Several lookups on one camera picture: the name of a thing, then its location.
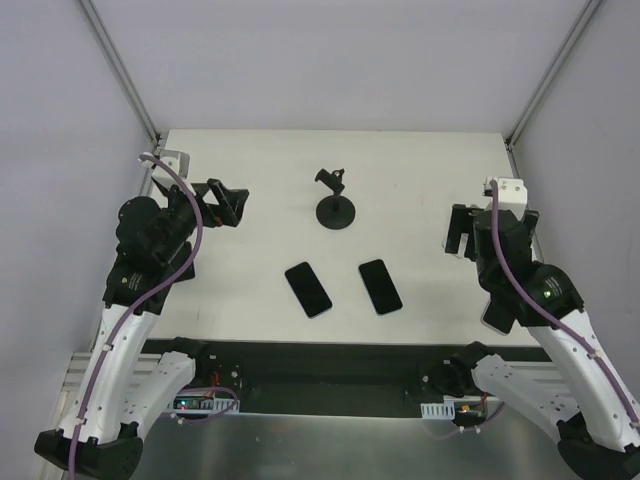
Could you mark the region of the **black clamp phone stand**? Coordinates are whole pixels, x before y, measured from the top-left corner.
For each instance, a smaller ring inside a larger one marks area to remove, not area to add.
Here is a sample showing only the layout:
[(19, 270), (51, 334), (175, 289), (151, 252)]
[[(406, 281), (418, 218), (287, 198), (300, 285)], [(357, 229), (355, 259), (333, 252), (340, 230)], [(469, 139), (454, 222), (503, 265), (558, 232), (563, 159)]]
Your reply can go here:
[(332, 172), (321, 169), (315, 177), (316, 182), (327, 186), (332, 194), (323, 198), (316, 206), (316, 219), (325, 228), (342, 230), (349, 227), (356, 217), (353, 202), (342, 195), (345, 188), (342, 177), (344, 169)]

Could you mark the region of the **blue-edged black phone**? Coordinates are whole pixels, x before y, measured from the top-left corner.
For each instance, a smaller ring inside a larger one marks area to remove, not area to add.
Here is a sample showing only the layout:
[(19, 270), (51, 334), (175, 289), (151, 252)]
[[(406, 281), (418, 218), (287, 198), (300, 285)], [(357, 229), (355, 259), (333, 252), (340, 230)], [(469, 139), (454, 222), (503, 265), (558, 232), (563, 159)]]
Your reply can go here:
[(315, 318), (333, 307), (329, 295), (308, 262), (287, 269), (284, 275), (308, 318)]

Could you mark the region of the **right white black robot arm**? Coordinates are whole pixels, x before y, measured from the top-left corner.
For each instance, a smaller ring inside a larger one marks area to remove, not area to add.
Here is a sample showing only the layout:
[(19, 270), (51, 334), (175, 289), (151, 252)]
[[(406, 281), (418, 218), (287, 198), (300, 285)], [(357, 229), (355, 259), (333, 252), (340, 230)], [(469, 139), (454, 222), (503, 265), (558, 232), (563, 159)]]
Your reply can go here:
[(442, 395), (488, 393), (518, 411), (556, 444), (581, 479), (633, 479), (639, 474), (639, 403), (595, 336), (584, 301), (560, 268), (533, 257), (539, 218), (533, 210), (452, 207), (445, 250), (476, 265), (489, 295), (482, 320), (507, 334), (519, 324), (538, 342), (571, 397), (517, 373), (495, 350), (472, 342), (427, 373)]

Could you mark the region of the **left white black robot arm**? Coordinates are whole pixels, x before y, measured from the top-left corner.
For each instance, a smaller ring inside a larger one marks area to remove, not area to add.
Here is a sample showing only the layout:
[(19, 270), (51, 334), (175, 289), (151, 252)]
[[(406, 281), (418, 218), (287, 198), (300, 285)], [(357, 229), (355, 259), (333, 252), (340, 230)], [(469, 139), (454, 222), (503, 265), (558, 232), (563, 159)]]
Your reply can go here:
[(91, 358), (68, 413), (34, 446), (70, 478), (130, 478), (146, 435), (179, 392), (202, 389), (212, 398), (220, 387), (204, 343), (181, 337), (169, 342), (138, 387), (132, 383), (171, 287), (195, 277), (204, 229), (238, 226), (249, 192), (218, 179), (159, 189), (166, 206), (138, 196), (118, 212), (117, 256)]

